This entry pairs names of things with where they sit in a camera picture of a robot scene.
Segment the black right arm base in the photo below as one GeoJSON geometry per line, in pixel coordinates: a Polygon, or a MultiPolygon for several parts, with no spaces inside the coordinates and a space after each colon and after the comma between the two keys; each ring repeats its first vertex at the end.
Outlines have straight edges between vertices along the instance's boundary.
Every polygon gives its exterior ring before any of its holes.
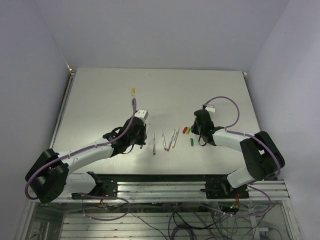
{"type": "Polygon", "coordinates": [[[249,193],[245,185],[238,188],[231,187],[227,181],[227,175],[207,174],[203,176],[205,185],[200,189],[206,194],[207,199],[248,199],[249,193]]]}

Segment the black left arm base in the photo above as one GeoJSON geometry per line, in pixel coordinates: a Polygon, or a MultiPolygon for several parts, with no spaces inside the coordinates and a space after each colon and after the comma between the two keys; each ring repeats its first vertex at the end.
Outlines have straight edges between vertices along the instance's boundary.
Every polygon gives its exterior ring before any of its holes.
{"type": "Polygon", "coordinates": [[[96,174],[93,171],[77,175],[78,179],[72,182],[75,183],[71,192],[73,200],[102,200],[104,197],[117,196],[118,184],[112,178],[96,174]]]}

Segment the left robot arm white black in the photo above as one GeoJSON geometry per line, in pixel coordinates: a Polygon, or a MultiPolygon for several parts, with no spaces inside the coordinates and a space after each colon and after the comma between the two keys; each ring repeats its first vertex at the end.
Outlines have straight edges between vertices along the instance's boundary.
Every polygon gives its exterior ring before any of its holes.
{"type": "Polygon", "coordinates": [[[94,162],[124,154],[128,148],[145,144],[146,123],[141,117],[128,119],[96,141],[78,149],[56,152],[49,148],[41,153],[25,176],[25,195],[47,204],[61,194],[96,199],[106,196],[108,183],[96,173],[76,171],[94,162]]]}

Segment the white pen blue end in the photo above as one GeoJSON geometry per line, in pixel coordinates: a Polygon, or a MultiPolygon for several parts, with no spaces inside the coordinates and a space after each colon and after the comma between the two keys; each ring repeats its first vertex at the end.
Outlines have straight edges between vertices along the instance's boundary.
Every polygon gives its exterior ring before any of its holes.
{"type": "Polygon", "coordinates": [[[145,136],[146,136],[146,139],[147,139],[147,135],[148,135],[148,132],[149,132],[149,129],[150,129],[150,123],[147,125],[147,127],[146,127],[146,131],[145,131],[145,136]]]}

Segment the white pen yellow end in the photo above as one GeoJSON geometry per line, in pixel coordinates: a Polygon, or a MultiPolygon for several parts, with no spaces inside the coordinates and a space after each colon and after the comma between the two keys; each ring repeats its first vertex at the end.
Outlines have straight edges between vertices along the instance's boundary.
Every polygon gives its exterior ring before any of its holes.
{"type": "Polygon", "coordinates": [[[131,91],[131,96],[132,96],[131,105],[134,106],[135,105],[135,94],[133,94],[132,91],[131,91]]]}

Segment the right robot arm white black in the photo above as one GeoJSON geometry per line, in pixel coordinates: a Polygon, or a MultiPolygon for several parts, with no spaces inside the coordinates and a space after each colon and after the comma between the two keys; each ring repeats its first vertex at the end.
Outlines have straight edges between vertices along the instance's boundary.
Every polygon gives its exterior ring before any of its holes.
{"type": "Polygon", "coordinates": [[[233,197],[243,185],[275,176],[285,166],[282,154],[267,132],[228,131],[222,126],[215,126],[206,109],[194,112],[191,132],[203,140],[203,146],[226,147],[242,153],[245,166],[229,173],[221,181],[220,192],[226,198],[233,197]]]}

